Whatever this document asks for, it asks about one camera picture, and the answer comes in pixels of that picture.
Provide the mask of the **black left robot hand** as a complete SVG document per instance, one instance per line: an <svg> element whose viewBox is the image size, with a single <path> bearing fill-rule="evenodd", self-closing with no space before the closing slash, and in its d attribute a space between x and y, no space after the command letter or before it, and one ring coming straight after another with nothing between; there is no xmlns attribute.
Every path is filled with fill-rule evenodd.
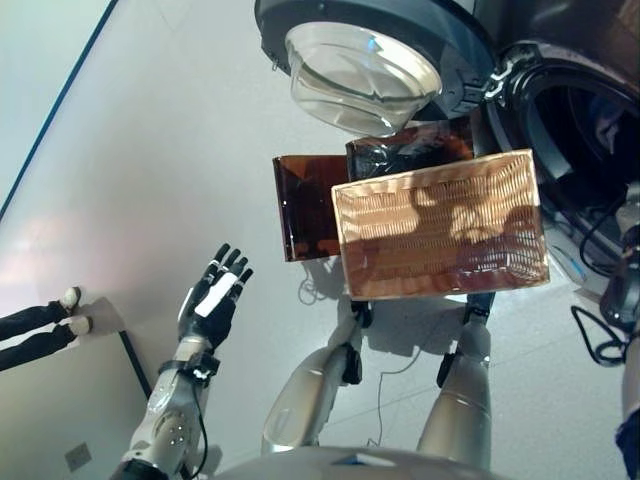
<svg viewBox="0 0 640 480"><path fill-rule="evenodd" d="M241 251L224 243L188 290L178 314L178 339L204 338L215 351L228 337L236 303L253 275Z"/></svg>

